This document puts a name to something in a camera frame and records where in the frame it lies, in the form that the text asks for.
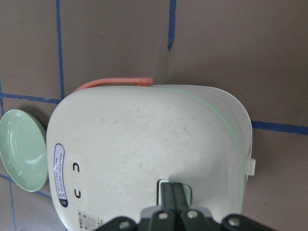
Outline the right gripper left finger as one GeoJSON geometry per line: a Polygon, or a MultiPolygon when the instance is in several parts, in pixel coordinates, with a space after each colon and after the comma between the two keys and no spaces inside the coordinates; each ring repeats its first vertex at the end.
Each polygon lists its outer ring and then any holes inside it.
{"type": "Polygon", "coordinates": [[[163,182],[161,184],[161,208],[170,212],[175,212],[175,199],[172,182],[163,182]]]}

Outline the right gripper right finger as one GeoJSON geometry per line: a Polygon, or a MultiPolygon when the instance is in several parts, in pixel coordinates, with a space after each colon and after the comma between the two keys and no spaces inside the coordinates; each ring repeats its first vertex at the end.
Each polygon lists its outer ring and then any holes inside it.
{"type": "Polygon", "coordinates": [[[180,214],[190,206],[190,186],[179,182],[171,184],[174,199],[174,212],[180,214]]]}

